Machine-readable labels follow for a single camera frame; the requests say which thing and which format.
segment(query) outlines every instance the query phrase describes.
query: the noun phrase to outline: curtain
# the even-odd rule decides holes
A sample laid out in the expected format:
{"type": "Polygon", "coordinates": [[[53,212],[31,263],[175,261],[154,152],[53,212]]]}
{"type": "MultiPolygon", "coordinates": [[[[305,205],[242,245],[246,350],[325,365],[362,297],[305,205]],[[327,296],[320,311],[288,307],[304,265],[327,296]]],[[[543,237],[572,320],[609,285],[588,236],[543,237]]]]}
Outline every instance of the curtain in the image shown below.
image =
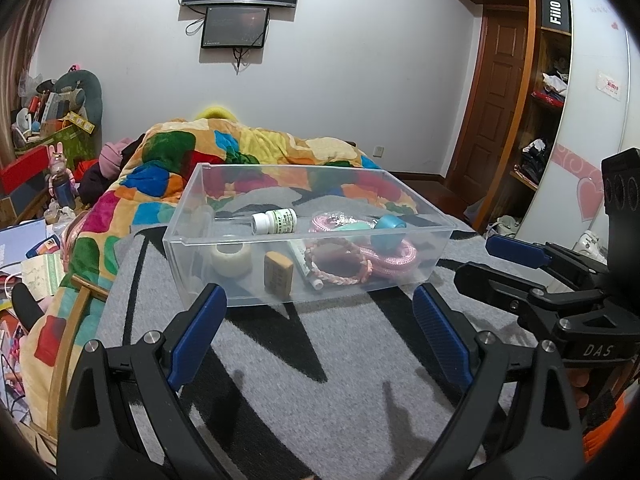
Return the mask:
{"type": "Polygon", "coordinates": [[[20,106],[20,74],[29,69],[51,1],[28,0],[0,39],[0,169],[15,160],[11,111],[20,106]]]}

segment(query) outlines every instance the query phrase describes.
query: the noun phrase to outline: bottle label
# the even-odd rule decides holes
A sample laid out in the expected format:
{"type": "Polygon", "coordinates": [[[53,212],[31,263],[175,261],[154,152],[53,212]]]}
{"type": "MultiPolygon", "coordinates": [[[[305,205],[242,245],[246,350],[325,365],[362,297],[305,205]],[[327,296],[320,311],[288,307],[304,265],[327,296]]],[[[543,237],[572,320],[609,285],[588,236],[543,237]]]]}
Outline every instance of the bottle label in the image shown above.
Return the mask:
{"type": "Polygon", "coordinates": [[[296,229],[293,209],[276,209],[273,211],[274,234],[292,233],[296,229]]]}

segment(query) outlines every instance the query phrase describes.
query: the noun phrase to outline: bunny doll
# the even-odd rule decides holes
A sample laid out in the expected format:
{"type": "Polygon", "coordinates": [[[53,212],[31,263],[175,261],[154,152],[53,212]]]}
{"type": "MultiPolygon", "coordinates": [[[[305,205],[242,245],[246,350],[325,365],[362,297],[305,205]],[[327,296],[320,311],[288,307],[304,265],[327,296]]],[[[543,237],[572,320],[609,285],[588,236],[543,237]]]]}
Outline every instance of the bunny doll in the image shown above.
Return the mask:
{"type": "Polygon", "coordinates": [[[55,197],[60,207],[76,207],[73,190],[76,180],[71,170],[66,167],[66,157],[62,142],[57,147],[47,146],[49,152],[49,193],[55,197]]]}

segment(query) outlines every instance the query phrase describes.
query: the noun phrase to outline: pink bunny toy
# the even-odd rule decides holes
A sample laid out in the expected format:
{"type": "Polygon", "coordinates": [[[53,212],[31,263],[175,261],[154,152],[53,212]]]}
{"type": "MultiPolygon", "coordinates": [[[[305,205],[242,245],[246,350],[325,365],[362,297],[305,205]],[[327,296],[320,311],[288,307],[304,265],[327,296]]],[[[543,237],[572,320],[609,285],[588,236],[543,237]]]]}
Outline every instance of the pink bunny toy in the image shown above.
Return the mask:
{"type": "Polygon", "coordinates": [[[71,173],[71,170],[66,166],[66,156],[63,153],[62,142],[58,143],[58,146],[47,146],[47,151],[49,152],[49,194],[51,196],[53,193],[53,181],[66,173],[68,180],[71,184],[71,189],[75,189],[76,180],[74,178],[74,174],[71,173]]]}

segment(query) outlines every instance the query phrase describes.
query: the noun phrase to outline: pink heart decoration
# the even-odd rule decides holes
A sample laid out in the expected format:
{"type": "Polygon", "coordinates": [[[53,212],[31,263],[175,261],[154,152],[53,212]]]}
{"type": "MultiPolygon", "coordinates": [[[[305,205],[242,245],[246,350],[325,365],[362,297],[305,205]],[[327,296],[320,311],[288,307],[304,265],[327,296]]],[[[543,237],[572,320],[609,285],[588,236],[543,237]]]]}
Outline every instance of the pink heart decoration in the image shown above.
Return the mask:
{"type": "Polygon", "coordinates": [[[590,178],[581,178],[578,181],[577,195],[582,221],[593,220],[604,200],[603,190],[599,189],[590,178]]]}

